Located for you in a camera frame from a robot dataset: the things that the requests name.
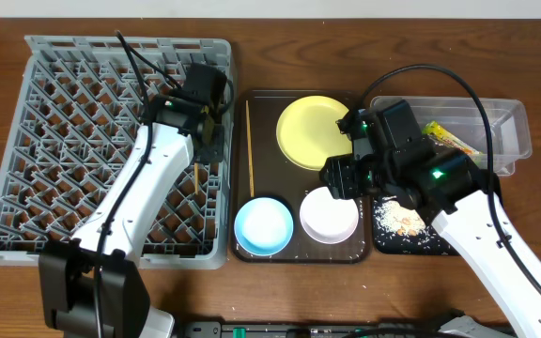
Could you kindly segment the blue bowl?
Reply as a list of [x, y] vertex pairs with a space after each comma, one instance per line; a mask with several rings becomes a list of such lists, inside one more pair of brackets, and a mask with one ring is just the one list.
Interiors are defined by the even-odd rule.
[[294, 221], [285, 204], [270, 197], [257, 197], [245, 203], [234, 221], [239, 246], [255, 256], [281, 252], [294, 232]]

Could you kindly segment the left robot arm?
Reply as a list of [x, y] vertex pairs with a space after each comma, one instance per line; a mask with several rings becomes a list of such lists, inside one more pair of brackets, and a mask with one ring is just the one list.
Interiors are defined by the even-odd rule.
[[169, 337], [175, 319], [153, 307], [138, 270], [150, 228], [173, 184], [193, 164], [224, 157], [227, 76], [189, 67], [180, 89], [145, 101], [129, 159], [68, 242], [39, 255], [44, 321], [67, 337]]

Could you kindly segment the yellow plate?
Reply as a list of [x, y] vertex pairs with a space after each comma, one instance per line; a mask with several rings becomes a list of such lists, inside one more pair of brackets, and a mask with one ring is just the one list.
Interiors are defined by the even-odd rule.
[[283, 154], [301, 168], [319, 171], [329, 157], [352, 152], [352, 143], [337, 126], [348, 108], [325, 96], [308, 96], [281, 113], [276, 138]]

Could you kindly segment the white bowl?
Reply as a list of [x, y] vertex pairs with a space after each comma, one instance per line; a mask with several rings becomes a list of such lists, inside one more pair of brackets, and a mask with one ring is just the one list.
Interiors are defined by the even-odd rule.
[[337, 244], [356, 230], [359, 210], [354, 200], [334, 199], [326, 187], [309, 192], [300, 206], [300, 221], [306, 234], [323, 244]]

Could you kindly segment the wooden chopstick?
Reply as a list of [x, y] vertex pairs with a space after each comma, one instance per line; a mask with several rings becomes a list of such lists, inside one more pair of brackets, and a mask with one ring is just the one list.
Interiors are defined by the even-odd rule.
[[193, 164], [193, 185], [194, 193], [199, 194], [199, 164], [197, 162]]
[[249, 101], [245, 101], [245, 117], [246, 117], [246, 144], [248, 156], [248, 177], [249, 177], [249, 192], [250, 197], [255, 197], [255, 176], [253, 166], [253, 149], [252, 149], [252, 132]]

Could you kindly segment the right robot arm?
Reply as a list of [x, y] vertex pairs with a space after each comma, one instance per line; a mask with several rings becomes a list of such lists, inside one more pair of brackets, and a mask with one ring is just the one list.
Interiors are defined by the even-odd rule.
[[541, 337], [541, 262], [504, 212], [493, 170], [436, 146], [405, 100], [352, 110], [337, 126], [352, 151], [320, 171], [332, 197], [393, 197], [416, 211], [467, 262], [517, 336]]

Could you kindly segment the green yellow snack wrapper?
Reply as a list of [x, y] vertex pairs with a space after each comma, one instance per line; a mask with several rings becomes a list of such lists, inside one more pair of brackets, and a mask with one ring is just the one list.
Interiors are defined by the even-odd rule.
[[445, 129], [437, 121], [431, 121], [422, 128], [422, 133], [431, 138], [436, 144], [456, 148], [463, 151], [475, 163], [478, 163], [483, 153], [469, 144], [465, 143], [454, 134]]

